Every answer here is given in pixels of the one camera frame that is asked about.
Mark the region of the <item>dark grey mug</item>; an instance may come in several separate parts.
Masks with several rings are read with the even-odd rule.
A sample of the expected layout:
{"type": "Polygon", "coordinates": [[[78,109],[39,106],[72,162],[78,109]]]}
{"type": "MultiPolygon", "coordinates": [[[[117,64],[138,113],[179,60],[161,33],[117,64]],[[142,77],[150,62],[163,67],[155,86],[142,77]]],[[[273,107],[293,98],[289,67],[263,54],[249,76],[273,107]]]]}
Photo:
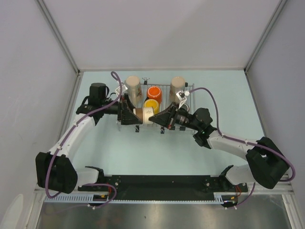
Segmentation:
{"type": "Polygon", "coordinates": [[[187,103],[179,104],[179,110],[181,110],[181,109],[183,109],[183,110],[185,110],[187,112],[190,111],[190,107],[189,107],[189,105],[187,103]]]}

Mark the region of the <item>yellow mug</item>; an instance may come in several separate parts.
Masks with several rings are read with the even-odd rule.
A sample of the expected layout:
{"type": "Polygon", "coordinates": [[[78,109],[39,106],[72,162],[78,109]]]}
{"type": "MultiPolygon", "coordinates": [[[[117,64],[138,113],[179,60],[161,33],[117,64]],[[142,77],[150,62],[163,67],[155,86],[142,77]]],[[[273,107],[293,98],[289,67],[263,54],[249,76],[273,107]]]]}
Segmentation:
{"type": "Polygon", "coordinates": [[[154,114],[157,114],[159,113],[159,110],[160,110],[160,104],[157,100],[155,99],[147,99],[144,104],[143,104],[144,107],[151,107],[153,108],[154,110],[154,114]]]}

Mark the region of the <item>beige floral mug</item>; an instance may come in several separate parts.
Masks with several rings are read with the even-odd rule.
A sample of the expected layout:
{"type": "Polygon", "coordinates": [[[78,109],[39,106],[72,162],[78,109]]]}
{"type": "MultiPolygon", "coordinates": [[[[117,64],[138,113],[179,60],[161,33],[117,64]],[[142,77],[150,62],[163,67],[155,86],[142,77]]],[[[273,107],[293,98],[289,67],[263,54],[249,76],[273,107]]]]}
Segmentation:
{"type": "Polygon", "coordinates": [[[134,106],[138,106],[138,103],[142,99],[142,89],[140,84],[140,78],[135,75],[129,76],[125,80],[125,84],[127,86],[127,92],[129,95],[129,99],[134,106]]]}

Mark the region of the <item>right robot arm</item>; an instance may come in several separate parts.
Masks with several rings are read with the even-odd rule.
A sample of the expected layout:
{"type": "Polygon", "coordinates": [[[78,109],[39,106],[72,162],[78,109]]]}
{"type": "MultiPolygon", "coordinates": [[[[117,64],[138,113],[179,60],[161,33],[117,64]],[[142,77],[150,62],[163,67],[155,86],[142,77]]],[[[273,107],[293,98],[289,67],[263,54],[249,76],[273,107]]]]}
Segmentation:
{"type": "Polygon", "coordinates": [[[171,129],[175,124],[195,130],[195,142],[208,149],[221,150],[235,155],[247,163],[242,166],[228,166],[220,174],[220,187],[232,191],[238,184],[257,182],[267,189],[273,189],[290,168],[274,142],[262,137],[251,142],[246,139],[221,134],[211,125],[212,118],[206,108],[198,108],[193,114],[171,103],[164,111],[149,118],[153,123],[171,129]]]}

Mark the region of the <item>stainless steel cup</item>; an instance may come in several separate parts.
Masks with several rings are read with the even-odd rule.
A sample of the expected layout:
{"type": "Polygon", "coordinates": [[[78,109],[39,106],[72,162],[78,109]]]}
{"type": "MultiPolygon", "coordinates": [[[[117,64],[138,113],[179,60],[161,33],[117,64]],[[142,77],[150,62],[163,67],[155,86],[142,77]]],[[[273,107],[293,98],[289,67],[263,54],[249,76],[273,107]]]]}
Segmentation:
{"type": "Polygon", "coordinates": [[[142,121],[143,125],[152,125],[153,122],[149,120],[154,116],[154,109],[152,107],[134,108],[133,113],[142,121]]]}

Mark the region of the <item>orange mug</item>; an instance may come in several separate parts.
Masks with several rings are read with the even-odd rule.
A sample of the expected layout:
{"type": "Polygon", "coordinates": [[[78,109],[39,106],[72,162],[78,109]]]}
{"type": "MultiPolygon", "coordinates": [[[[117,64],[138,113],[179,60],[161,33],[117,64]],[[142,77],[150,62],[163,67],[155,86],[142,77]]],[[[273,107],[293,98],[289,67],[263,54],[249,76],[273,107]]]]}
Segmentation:
{"type": "Polygon", "coordinates": [[[149,99],[154,99],[158,103],[162,102],[162,90],[158,86],[151,86],[147,89],[147,97],[149,99]]]}

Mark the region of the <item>beige patterned mug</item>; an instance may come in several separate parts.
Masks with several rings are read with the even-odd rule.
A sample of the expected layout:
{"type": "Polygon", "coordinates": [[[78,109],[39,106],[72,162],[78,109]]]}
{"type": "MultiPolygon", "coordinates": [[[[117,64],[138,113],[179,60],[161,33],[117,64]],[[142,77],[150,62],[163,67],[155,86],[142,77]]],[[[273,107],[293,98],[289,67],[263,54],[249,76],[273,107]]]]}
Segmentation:
{"type": "Polygon", "coordinates": [[[176,76],[172,78],[170,84],[170,94],[169,99],[171,102],[178,102],[179,99],[176,96],[176,93],[179,91],[184,91],[185,89],[185,79],[181,76],[176,76]]]}

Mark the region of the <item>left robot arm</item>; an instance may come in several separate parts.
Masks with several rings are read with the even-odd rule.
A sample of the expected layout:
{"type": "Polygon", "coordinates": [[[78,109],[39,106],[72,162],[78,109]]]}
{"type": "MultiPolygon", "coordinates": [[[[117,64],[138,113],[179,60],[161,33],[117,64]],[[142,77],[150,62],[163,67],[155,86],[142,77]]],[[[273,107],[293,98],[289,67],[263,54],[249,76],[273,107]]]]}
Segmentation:
{"type": "Polygon", "coordinates": [[[71,193],[75,188],[89,185],[99,191],[105,186],[101,170],[92,166],[75,169],[72,160],[86,135],[97,125],[104,115],[116,115],[125,125],[141,124],[133,110],[127,86],[121,84],[112,100],[109,87],[104,83],[92,83],[86,96],[76,111],[70,128],[46,153],[40,152],[35,158],[38,186],[46,191],[49,198],[60,193],[71,193]]]}

